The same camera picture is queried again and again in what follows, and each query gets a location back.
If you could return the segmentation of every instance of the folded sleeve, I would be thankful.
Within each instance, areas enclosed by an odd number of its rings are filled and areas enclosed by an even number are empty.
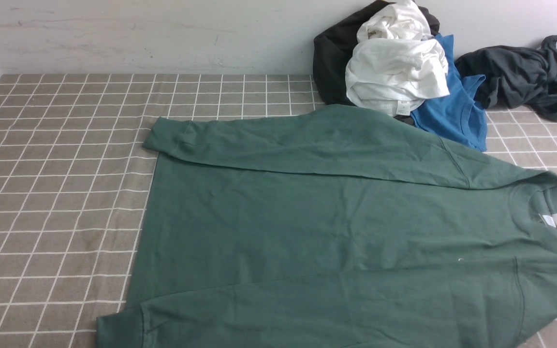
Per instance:
[[[237,121],[159,118],[144,147],[217,167],[347,175],[440,187],[487,189],[526,171],[391,117],[345,105],[307,115]]]

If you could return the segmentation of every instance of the wrinkled fabric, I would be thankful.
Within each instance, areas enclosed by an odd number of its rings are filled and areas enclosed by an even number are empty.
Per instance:
[[[414,2],[400,2],[385,7],[367,20],[356,33],[358,42],[371,38],[428,40],[431,29]]]
[[[347,97],[356,106],[397,115],[425,99],[448,95],[444,49],[431,38],[425,16],[412,0],[390,5],[365,22],[345,69]]]
[[[159,118],[99,348],[516,348],[557,317],[557,176],[379,112]]]
[[[345,87],[345,68],[358,44],[356,33],[375,13],[388,6],[389,3],[376,0],[364,9],[353,13],[334,26],[320,33],[314,40],[313,79],[319,91],[319,97],[327,105],[353,105],[347,98]],[[424,14],[432,35],[437,35],[440,22],[425,7],[418,7]],[[409,116],[400,116],[409,125],[414,122]]]
[[[493,46],[466,53],[455,66],[462,76],[485,75],[475,99],[484,108],[527,105],[539,116],[557,122],[557,36],[541,48]]]
[[[487,121],[484,109],[474,102],[484,75],[463,79],[453,64],[454,37],[435,37],[444,48],[449,69],[446,83],[450,95],[429,99],[411,113],[416,127],[457,143],[486,151]]]

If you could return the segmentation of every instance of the shoulder seam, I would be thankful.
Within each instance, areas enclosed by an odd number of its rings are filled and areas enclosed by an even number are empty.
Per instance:
[[[455,165],[455,167],[457,168],[457,170],[462,174],[462,176],[464,177],[464,179],[466,179],[466,183],[468,185],[468,188],[471,188],[471,182],[470,182],[470,178],[468,178],[468,176],[466,175],[466,173],[464,172],[464,170],[461,168],[461,166],[459,165],[459,163],[457,162],[457,159],[455,158],[455,155],[453,154],[453,152],[451,152],[445,145],[444,143],[444,139],[442,139],[441,137],[438,137],[438,139],[440,140],[440,144],[442,145],[442,148],[444,148],[444,151],[446,151],[446,153],[448,154],[448,156],[451,158],[451,161],[453,161],[453,165]]]

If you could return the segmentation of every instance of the checkered mat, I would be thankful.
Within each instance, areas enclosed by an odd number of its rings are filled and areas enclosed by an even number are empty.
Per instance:
[[[3,75],[0,348],[94,346],[123,309],[158,116],[230,120],[323,107],[309,75]],[[492,156],[557,172],[557,124],[489,112]],[[525,348],[557,348],[557,320]]]

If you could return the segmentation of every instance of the crew neck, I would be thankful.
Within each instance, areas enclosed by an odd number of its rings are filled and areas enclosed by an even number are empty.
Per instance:
[[[557,214],[557,175],[544,172],[524,180],[511,193],[509,211],[520,229],[557,254],[557,227],[542,218]]]

